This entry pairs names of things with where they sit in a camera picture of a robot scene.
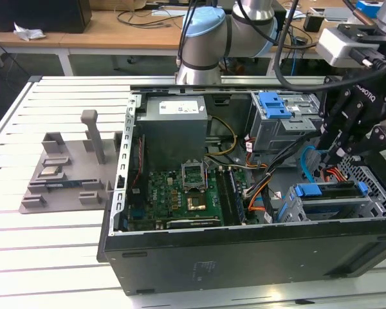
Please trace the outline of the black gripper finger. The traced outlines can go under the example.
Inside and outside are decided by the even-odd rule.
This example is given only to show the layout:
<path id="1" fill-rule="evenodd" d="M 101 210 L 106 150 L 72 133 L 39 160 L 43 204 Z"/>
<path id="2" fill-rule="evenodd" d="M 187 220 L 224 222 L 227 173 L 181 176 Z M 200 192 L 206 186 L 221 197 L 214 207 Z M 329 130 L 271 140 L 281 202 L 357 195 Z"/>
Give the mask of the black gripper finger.
<path id="1" fill-rule="evenodd" d="M 320 127 L 318 150 L 323 151 L 322 161 L 340 161 L 348 152 L 353 128 L 363 111 L 363 102 L 355 86 L 325 91 L 320 101 Z"/>
<path id="2" fill-rule="evenodd" d="M 354 136 L 342 133 L 336 142 L 334 163 L 339 163 L 346 156 L 360 156 L 369 152 L 386 150 L 386 126 L 374 126 L 370 134 Z"/>

